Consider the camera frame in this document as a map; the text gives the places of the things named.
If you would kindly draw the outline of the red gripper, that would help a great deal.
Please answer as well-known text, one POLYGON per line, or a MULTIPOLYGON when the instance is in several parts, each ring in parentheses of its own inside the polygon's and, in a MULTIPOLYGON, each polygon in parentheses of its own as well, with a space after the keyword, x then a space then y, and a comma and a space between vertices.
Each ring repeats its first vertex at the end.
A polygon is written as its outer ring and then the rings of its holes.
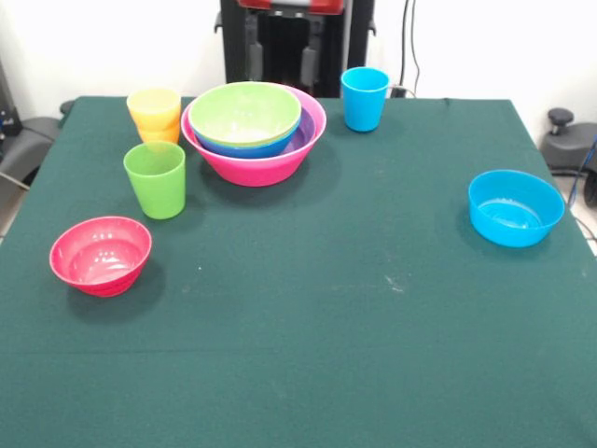
MULTIPOLYGON (((238 0, 242 7, 274 9, 275 7, 297 7, 312 14, 341 14, 343 0, 238 0)), ((308 15, 309 42, 301 54, 300 82, 314 85, 318 77, 319 56, 324 22, 320 16, 308 15)), ((245 18, 246 72, 249 80, 263 78, 263 48, 258 41, 258 16, 248 12, 245 18)))

